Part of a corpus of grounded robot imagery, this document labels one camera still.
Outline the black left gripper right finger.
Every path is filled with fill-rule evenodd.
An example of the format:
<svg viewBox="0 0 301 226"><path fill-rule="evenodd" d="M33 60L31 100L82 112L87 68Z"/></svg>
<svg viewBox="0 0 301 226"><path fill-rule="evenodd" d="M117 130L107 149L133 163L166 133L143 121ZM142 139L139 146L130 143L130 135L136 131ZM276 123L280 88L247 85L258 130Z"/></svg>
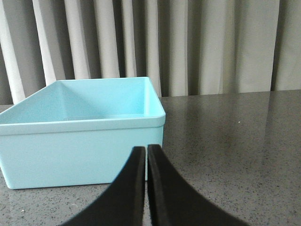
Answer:
<svg viewBox="0 0 301 226"><path fill-rule="evenodd" d="M154 226L245 226L190 186L160 145L148 146L148 197Z"/></svg>

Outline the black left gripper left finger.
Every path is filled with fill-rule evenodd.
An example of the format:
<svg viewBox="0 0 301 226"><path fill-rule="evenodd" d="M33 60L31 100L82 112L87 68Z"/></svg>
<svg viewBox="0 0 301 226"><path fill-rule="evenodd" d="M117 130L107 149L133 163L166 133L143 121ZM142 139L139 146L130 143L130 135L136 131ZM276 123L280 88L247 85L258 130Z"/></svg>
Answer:
<svg viewBox="0 0 301 226"><path fill-rule="evenodd" d="M145 147L136 146L115 180L64 226L141 226L145 195Z"/></svg>

